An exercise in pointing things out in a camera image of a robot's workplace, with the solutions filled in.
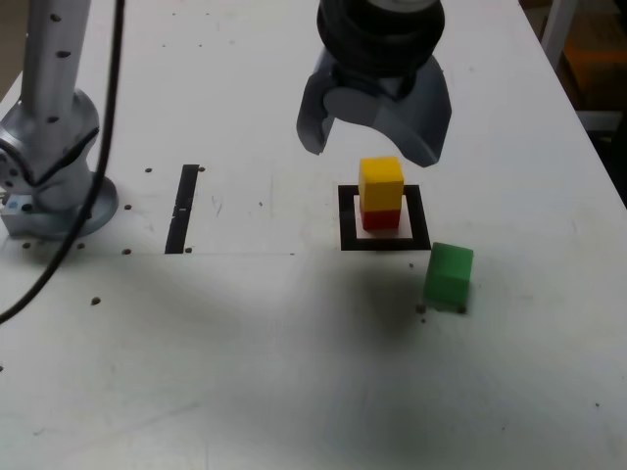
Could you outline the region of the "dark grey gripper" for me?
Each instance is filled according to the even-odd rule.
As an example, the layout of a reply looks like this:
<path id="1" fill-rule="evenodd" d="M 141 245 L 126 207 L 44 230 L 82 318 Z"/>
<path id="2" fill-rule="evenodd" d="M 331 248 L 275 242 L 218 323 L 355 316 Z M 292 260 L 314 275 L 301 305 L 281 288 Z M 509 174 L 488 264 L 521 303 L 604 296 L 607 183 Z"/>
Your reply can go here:
<path id="1" fill-rule="evenodd" d="M 415 165 L 439 162 L 452 106 L 433 56 L 406 76 L 380 77 L 336 66 L 323 48 L 304 88 L 296 128 L 309 153 L 324 151 L 338 118 L 376 130 Z"/>

